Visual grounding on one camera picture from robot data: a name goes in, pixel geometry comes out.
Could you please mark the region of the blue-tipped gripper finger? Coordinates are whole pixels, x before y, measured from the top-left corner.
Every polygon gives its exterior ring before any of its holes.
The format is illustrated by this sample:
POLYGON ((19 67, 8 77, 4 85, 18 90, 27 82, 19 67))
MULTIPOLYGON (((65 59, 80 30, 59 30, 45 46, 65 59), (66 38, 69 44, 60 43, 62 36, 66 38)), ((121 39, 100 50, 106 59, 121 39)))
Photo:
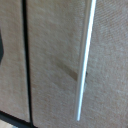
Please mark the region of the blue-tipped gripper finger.
POLYGON ((3 56, 4 56, 4 47, 3 47, 1 30, 0 30, 0 64, 2 62, 3 56))

